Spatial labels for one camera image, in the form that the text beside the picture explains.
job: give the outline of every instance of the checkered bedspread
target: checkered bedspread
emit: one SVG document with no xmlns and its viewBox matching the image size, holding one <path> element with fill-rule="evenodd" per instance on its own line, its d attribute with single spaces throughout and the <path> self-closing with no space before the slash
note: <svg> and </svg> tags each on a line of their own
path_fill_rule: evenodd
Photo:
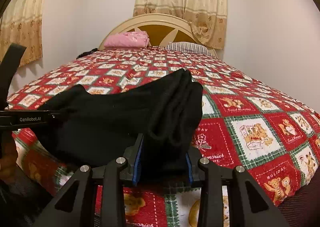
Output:
<svg viewBox="0 0 320 227">
<path fill-rule="evenodd" d="M 192 145 L 220 166 L 243 165 L 276 205 L 308 184 L 320 159 L 320 115 L 303 103 L 205 55 L 154 47 L 95 52 L 42 76 L 8 98 L 10 109 L 37 109 L 75 84 L 113 94 L 190 70 L 203 87 L 203 119 Z M 18 165 L 53 195 L 72 172 L 44 150 L 29 129 L 14 132 Z M 97 212 L 100 194 L 98 193 Z M 128 223 L 196 226 L 200 190 L 125 189 Z M 228 200 L 224 189 L 225 226 Z"/>
</svg>

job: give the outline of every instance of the human hand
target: human hand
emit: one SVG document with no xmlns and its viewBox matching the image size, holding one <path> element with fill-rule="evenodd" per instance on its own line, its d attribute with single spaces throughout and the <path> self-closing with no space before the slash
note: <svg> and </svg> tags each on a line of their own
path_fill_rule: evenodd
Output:
<svg viewBox="0 0 320 227">
<path fill-rule="evenodd" d="M 14 182 L 18 152 L 11 131 L 2 132 L 2 157 L 0 159 L 0 179 L 6 184 Z"/>
</svg>

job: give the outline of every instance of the wooden headboard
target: wooden headboard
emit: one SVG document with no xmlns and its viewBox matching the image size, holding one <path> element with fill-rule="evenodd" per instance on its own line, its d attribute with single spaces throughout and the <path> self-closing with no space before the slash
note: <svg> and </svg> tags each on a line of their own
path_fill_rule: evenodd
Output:
<svg viewBox="0 0 320 227">
<path fill-rule="evenodd" d="M 190 24 L 178 17 L 167 14 L 151 13 L 133 17 L 115 27 L 107 36 L 129 31 L 146 31 L 150 44 L 166 47 L 170 42 L 191 42 L 201 44 L 192 34 Z M 103 39 L 99 50 L 103 50 Z M 208 50 L 217 56 L 214 49 Z"/>
</svg>

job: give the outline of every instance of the striped pillow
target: striped pillow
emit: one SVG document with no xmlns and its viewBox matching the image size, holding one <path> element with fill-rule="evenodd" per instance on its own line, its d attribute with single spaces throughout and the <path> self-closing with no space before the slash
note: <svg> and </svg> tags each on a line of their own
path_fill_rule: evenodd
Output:
<svg viewBox="0 0 320 227">
<path fill-rule="evenodd" d="M 169 43 L 165 49 L 171 51 L 187 52 L 191 54 L 204 54 L 207 56 L 215 57 L 205 46 L 190 42 Z"/>
</svg>

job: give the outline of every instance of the silver bolt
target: silver bolt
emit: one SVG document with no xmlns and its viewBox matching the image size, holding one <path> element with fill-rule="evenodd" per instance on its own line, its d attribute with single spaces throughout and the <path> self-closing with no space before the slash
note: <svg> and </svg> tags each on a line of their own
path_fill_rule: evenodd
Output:
<svg viewBox="0 0 320 227">
<path fill-rule="evenodd" d="M 210 162 L 210 160 L 207 159 L 207 158 L 201 158 L 201 159 L 200 159 L 200 163 L 201 163 L 201 164 L 206 165 L 206 164 L 209 164 L 209 162 Z"/>
<path fill-rule="evenodd" d="M 244 167 L 243 166 L 236 166 L 236 171 L 238 171 L 239 173 L 244 172 Z"/>
<path fill-rule="evenodd" d="M 90 169 L 90 167 L 88 165 L 84 165 L 80 167 L 80 171 L 81 172 L 87 172 Z"/>
<path fill-rule="evenodd" d="M 118 164 L 123 164 L 123 163 L 125 162 L 125 158 L 119 157 L 119 158 L 116 159 L 116 162 L 117 162 Z"/>
</svg>

